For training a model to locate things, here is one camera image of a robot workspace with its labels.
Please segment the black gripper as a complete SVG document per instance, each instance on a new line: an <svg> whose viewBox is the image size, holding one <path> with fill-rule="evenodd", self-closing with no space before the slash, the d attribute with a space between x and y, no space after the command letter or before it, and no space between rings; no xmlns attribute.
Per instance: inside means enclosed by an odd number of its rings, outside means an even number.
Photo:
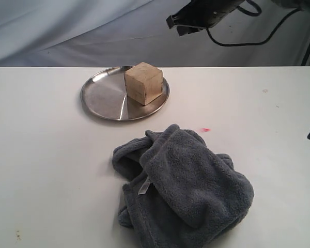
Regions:
<svg viewBox="0 0 310 248"><path fill-rule="evenodd" d="M229 13L237 9L239 0L199 0L191 1L167 19L168 28L177 27L179 36L197 33L217 25Z"/></svg>

